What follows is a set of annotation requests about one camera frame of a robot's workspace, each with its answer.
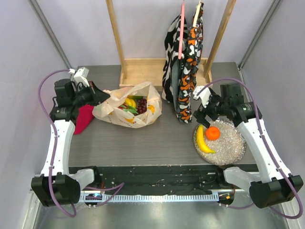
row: red cloth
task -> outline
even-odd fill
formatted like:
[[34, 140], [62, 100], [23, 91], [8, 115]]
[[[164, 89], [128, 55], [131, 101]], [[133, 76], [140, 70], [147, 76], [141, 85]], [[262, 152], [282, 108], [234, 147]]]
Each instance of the red cloth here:
[[80, 134], [94, 118], [92, 111], [94, 106], [85, 105], [79, 109], [80, 113], [76, 120], [74, 135]]

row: gray wall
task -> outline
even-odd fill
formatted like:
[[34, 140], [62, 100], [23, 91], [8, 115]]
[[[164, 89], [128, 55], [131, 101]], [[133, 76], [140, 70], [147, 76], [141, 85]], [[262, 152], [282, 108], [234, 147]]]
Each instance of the gray wall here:
[[[37, 88], [44, 76], [65, 66], [26, 0], [1, 1], [0, 21], [0, 227], [16, 229], [50, 140]], [[53, 82], [62, 77], [43, 88], [49, 110]]]
[[[305, 1], [283, 1], [246, 66], [245, 80], [279, 155], [305, 180]], [[305, 187], [300, 191], [305, 204]]]
[[[216, 62], [239, 62], [272, 0], [236, 1]], [[120, 64], [105, 0], [38, 0], [73, 66]], [[126, 58], [165, 57], [164, 38], [182, 0], [113, 0]], [[185, 1], [188, 25], [198, 0]], [[227, 0], [204, 1], [203, 57], [208, 57]]]

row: shopping bag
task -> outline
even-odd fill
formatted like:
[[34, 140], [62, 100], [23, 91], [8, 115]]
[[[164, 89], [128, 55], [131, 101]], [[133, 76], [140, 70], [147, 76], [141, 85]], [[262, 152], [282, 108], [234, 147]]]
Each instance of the shopping bag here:
[[[162, 113], [160, 94], [151, 82], [144, 82], [134, 87], [124, 87], [105, 92], [110, 94], [110, 98], [96, 106], [92, 112], [94, 117], [102, 121], [130, 128], [140, 128], [154, 123]], [[125, 102], [128, 96], [146, 97], [147, 111], [143, 114], [136, 115], [120, 109], [119, 107]]]

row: orange fruit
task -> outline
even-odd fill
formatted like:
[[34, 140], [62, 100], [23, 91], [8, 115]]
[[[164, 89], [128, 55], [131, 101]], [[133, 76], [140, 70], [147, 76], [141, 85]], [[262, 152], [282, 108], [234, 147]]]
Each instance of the orange fruit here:
[[205, 136], [208, 140], [217, 140], [220, 137], [220, 131], [217, 127], [211, 126], [206, 129]]

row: wooden frame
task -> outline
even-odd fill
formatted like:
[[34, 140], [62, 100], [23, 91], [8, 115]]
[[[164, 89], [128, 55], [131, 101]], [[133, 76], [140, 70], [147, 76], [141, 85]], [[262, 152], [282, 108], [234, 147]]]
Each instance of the wooden frame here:
[[[196, 74], [197, 85], [206, 85], [212, 81], [211, 66], [224, 35], [235, 2], [236, 0], [228, 0], [227, 2], [209, 58], [202, 58], [200, 61], [199, 70]], [[106, 4], [122, 66], [120, 87], [135, 86], [139, 83], [150, 81], [158, 91], [162, 91], [162, 76], [165, 58], [125, 59], [112, 0], [106, 0]]]

